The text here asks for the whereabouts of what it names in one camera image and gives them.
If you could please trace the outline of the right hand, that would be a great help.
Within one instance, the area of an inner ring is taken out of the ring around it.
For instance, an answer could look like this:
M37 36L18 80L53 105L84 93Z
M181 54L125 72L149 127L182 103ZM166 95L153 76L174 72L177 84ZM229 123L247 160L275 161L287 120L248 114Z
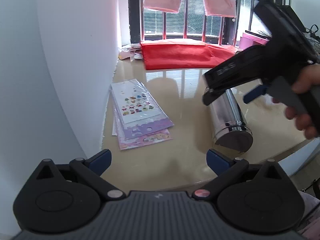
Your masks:
M295 119L296 129L304 131L306 139L319 136L319 64L278 60L259 76L273 102L286 105L285 116Z

